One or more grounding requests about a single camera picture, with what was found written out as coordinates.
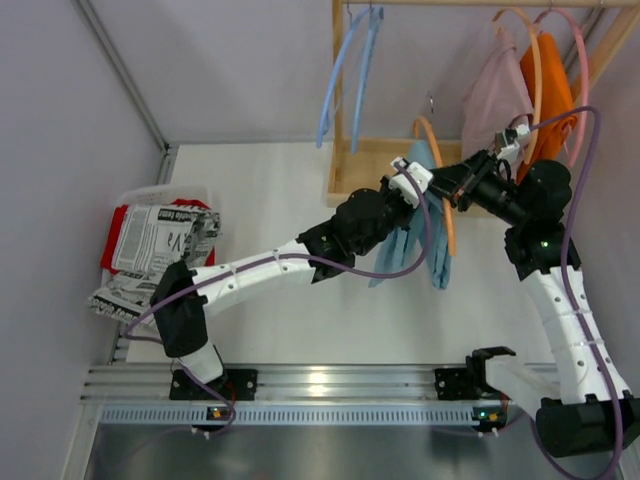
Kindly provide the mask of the light blue plastic hanger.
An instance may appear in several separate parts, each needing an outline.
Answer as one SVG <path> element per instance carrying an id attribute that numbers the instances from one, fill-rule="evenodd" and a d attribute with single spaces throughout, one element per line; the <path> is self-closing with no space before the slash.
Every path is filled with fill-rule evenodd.
<path id="1" fill-rule="evenodd" d="M 368 19 L 364 18 L 363 21 L 359 24 L 357 31 L 355 32 L 355 36 L 352 36 L 349 33 L 350 30 L 350 22 L 355 20 L 358 14 L 362 11 L 359 11 L 356 15 L 350 10 L 350 3 L 348 1 L 333 1 L 332 5 L 332 33 L 334 34 L 333 45 L 332 45 L 332 55 L 333 55 L 333 63 L 332 70 L 329 76 L 329 80 L 327 83 L 323 104 L 321 107 L 321 113 L 318 120 L 318 125 L 315 133 L 315 145 L 317 148 L 320 148 L 325 143 L 325 138 L 329 134 L 330 130 L 333 130 L 333 141 L 334 145 L 337 146 L 343 140 L 343 113 L 342 106 L 344 102 L 345 93 L 348 91 L 349 86 L 344 85 L 344 73 L 345 66 L 348 60 L 348 56 L 350 51 L 353 49 L 353 44 L 356 39 L 356 36 L 360 30 L 360 27 L 363 23 L 366 24 L 366 35 L 367 35 L 367 24 Z M 360 71 L 360 63 L 361 63 L 361 51 L 364 45 L 360 48 L 356 58 L 359 61 L 358 70 L 356 72 L 352 72 L 347 75 L 348 81 L 356 80 L 356 94 L 358 89 L 358 77 Z"/>

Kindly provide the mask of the red trousers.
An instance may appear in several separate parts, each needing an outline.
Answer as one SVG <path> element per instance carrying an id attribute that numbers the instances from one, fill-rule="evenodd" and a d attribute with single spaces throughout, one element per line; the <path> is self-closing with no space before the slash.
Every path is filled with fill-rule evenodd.
<path id="1" fill-rule="evenodd" d="M 214 219 L 204 203 L 129 204 L 116 208 L 101 259 L 112 273 L 161 273 L 195 253 Z"/>

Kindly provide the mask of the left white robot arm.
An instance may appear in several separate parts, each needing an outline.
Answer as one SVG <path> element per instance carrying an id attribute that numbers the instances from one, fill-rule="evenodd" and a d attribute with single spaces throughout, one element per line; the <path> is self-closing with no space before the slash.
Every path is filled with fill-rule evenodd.
<path id="1" fill-rule="evenodd" d="M 227 380 L 206 321 L 226 309 L 289 285 L 312 285 L 354 272 L 367 255 L 426 206 L 430 174 L 398 173 L 379 190 L 358 189 L 334 215 L 269 252 L 207 267 L 170 265 L 151 297 L 152 315 L 167 357 L 177 360 L 195 388 L 219 398 Z"/>

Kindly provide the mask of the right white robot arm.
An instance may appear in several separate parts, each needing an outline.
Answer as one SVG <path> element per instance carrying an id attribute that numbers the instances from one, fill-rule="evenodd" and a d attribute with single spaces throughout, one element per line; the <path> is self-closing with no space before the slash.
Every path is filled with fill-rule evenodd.
<path id="1" fill-rule="evenodd" d="M 437 197 L 459 211 L 477 205 L 507 223 L 508 260 L 536 306 L 558 374 L 548 381 L 513 350 L 485 347 L 466 359 L 476 392 L 513 400 L 554 458 L 621 453 L 639 436 L 639 400 L 613 366 L 562 221 L 573 194 L 569 170 L 542 160 L 515 183 L 501 175 L 495 155 L 480 151 L 432 174 L 429 190 Z"/>

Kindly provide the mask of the orange trousers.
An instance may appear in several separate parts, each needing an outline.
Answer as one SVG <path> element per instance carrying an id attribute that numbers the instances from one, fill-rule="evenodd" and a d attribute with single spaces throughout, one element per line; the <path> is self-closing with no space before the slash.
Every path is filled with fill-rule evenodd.
<path id="1" fill-rule="evenodd" d="M 568 78 L 552 35 L 541 33 L 538 37 L 541 56 L 542 101 L 540 120 L 545 121 L 571 110 L 574 105 Z M 555 160 L 562 150 L 571 130 L 576 128 L 578 116 L 567 117 L 538 129 L 538 136 L 529 164 L 522 163 L 516 182 L 520 183 L 531 166 L 538 160 Z"/>

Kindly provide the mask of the pink hanger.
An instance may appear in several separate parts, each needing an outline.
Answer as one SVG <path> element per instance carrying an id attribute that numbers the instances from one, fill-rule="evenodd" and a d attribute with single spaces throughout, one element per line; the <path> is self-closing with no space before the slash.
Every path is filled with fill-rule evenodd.
<path id="1" fill-rule="evenodd" d="M 589 104 L 589 91 L 590 91 L 589 62 L 588 62 L 587 50 L 586 50 L 582 28 L 578 25 L 577 21 L 567 10 L 560 7 L 548 8 L 546 11 L 541 13 L 536 18 L 535 23 L 540 24 L 541 21 L 544 18 L 546 18 L 550 13 L 561 15 L 567 21 L 568 25 L 571 28 L 575 45 L 577 47 L 577 53 L 578 53 L 579 65 L 580 65 L 580 75 L 579 75 L 580 90 L 578 94 L 573 94 L 572 97 L 574 99 L 574 102 L 577 102 L 578 100 L 580 100 L 581 106 L 587 106 Z M 579 154 L 581 152 L 583 142 L 584 142 L 584 137 L 585 137 L 586 125 L 587 125 L 587 113 L 586 112 L 579 113 L 577 127 L 574 130 L 575 132 L 574 147 L 571 152 L 567 152 L 568 154 L 567 166 L 569 169 L 571 169 L 575 165 L 576 160 L 578 159 Z"/>

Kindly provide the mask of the wooden clothes rack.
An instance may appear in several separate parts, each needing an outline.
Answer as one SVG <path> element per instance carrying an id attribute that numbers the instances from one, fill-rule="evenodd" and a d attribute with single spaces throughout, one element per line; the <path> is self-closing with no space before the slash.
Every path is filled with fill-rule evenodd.
<path id="1" fill-rule="evenodd" d="M 343 135 L 342 99 L 344 94 L 342 63 L 346 56 L 353 34 L 357 30 L 356 22 L 352 20 L 349 30 L 344 30 L 344 11 L 349 6 L 348 1 L 334 1 L 332 3 L 333 28 L 333 61 L 334 72 L 330 78 L 322 117 L 326 119 L 333 115 L 334 141 L 332 159 L 328 173 L 326 203 L 329 207 L 336 207 L 359 188 L 372 188 L 379 177 L 388 173 L 390 167 L 385 163 L 393 154 L 404 153 L 410 146 L 406 138 L 366 137 L 359 141 L 361 150 L 352 150 L 351 141 L 356 138 L 359 128 L 352 126 L 353 135 Z M 637 1 L 409 1 L 409 6 L 447 6 L 447 7 L 496 7 L 499 18 L 506 11 L 518 15 L 528 29 L 533 25 L 528 22 L 523 11 L 525 7 L 545 6 L 549 12 L 558 11 L 562 7 L 582 8 L 593 6 L 597 13 L 606 9 L 619 10 L 613 23 L 594 48 L 592 55 L 585 52 L 578 53 L 581 71 L 571 84 L 571 95 L 575 103 L 585 101 L 588 91 L 595 86 L 603 72 L 624 46 L 631 33 L 639 25 L 639 3 Z"/>

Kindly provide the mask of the aluminium corner post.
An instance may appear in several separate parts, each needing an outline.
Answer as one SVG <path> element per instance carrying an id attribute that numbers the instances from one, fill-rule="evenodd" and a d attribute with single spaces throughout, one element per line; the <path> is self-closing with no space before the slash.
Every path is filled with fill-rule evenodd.
<path id="1" fill-rule="evenodd" d="M 88 31 L 104 55 L 116 77 L 116 80 L 119 82 L 140 120 L 145 125 L 145 128 L 154 141 L 154 144 L 158 147 L 160 152 L 166 153 L 169 149 L 169 143 L 152 115 L 151 110 L 138 88 L 130 69 L 121 56 L 119 49 L 109 34 L 98 11 L 93 5 L 93 2 L 88 0 L 71 0 L 70 3 L 76 9 L 81 20 L 86 25 Z"/>

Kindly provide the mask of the aluminium mounting rail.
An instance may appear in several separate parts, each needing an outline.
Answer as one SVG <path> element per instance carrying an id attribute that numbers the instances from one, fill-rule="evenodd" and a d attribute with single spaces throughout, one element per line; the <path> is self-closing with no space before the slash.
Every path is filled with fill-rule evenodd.
<path id="1" fill-rule="evenodd" d="M 251 365 L 253 379 L 230 378 L 237 396 L 257 402 L 431 401 L 437 398 L 436 365 Z M 124 364 L 89 369 L 84 401 L 160 402 L 181 385 L 176 370 L 160 364 Z"/>

